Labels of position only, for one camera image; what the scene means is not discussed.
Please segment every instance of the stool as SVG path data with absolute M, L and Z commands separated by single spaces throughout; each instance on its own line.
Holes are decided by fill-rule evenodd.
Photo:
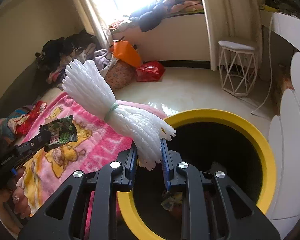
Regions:
M 219 45 L 221 47 L 219 71 L 222 89 L 234 96 L 247 96 L 258 74 L 257 44 L 238 37 L 228 37 L 219 41 Z

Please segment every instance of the green elastic tie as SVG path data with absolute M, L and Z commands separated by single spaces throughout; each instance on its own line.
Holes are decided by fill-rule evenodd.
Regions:
M 118 103 L 114 103 L 114 104 L 110 107 L 108 113 L 106 113 L 106 115 L 105 115 L 103 121 L 105 121 L 105 122 L 107 123 L 107 122 L 109 121 L 110 114 L 111 114 L 111 113 L 113 112 L 113 110 L 116 109 L 118 106 L 119 106 Z

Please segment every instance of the silver screw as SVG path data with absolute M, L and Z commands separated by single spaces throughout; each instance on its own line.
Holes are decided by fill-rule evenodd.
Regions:
M 82 172 L 82 171 L 75 171 L 75 172 L 73 173 L 73 176 L 74 176 L 75 178 L 80 178 L 82 175 L 83 175 L 83 172 Z
M 113 169 L 119 168 L 120 165 L 121 165 L 120 162 L 111 162 L 111 163 L 110 163 L 110 167 L 113 168 Z
M 182 163 L 179 163 L 178 166 L 182 169 L 186 169 L 189 167 L 189 164 L 188 163 L 185 163 L 185 162 L 182 162 Z
M 223 171 L 217 171 L 216 176 L 220 179 L 224 178 L 226 174 Z

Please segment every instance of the curtain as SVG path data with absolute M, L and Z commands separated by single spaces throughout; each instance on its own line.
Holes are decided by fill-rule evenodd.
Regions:
M 218 41 L 236 36 L 258 44 L 258 65 L 262 59 L 261 20 L 257 0 L 202 0 L 210 45 L 211 69 L 219 64 Z
M 95 35 L 103 49 L 113 44 L 111 32 L 94 0 L 73 0 L 82 23 L 91 35 Z

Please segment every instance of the baseboard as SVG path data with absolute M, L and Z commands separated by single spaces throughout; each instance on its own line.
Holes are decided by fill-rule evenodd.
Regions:
M 191 68 L 205 68 L 210 69 L 209 61 L 201 60 L 160 60 L 165 67 L 191 67 Z

